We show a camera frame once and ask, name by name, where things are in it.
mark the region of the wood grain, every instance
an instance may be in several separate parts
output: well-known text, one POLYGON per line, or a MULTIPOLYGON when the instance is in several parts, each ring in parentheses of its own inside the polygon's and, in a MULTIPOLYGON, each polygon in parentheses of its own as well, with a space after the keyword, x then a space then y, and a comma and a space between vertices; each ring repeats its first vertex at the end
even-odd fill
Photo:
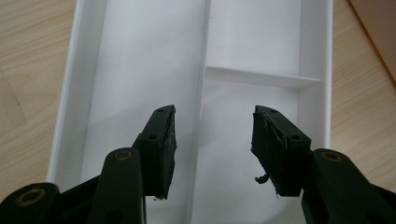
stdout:
MULTIPOLYGON (((0 1, 0 200, 45 180, 75 0, 0 1)), ((396 90, 347 0, 334 0, 332 148, 396 191, 396 90)))

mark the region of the white tray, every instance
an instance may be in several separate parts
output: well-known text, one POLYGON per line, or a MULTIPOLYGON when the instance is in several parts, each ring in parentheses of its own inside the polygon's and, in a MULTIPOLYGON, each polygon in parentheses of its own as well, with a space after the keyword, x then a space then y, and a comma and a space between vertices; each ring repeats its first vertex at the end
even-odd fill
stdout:
POLYGON ((78 1, 48 181, 99 175, 175 105, 176 168, 148 223, 304 223, 250 152, 255 105, 330 146, 332 0, 78 1))

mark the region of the plastic container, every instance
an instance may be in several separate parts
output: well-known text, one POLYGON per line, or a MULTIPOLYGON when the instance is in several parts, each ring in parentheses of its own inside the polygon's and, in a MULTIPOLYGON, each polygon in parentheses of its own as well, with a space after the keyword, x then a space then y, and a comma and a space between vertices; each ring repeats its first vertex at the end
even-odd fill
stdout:
POLYGON ((48 181, 100 174, 175 105, 176 168, 148 223, 304 223, 250 152, 255 105, 330 146, 332 1, 78 1, 48 181))

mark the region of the wooden table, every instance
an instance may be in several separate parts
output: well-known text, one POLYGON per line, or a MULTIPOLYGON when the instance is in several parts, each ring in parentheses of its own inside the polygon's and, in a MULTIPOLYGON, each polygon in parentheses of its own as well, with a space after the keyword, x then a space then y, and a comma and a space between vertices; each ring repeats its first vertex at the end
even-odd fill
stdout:
MULTIPOLYGON (((75 1, 0 1, 0 200, 45 180, 75 1)), ((396 191, 396 88, 347 0, 334 0, 332 148, 396 191)))

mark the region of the wooden surface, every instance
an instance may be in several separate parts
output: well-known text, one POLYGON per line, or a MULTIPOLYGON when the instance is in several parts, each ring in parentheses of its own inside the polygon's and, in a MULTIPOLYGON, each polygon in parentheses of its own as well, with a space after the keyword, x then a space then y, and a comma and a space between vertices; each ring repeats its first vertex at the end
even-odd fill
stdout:
MULTIPOLYGON (((0 1, 0 200, 45 180, 75 1, 0 1)), ((332 148, 396 191, 396 89, 347 0, 334 0, 332 148)))

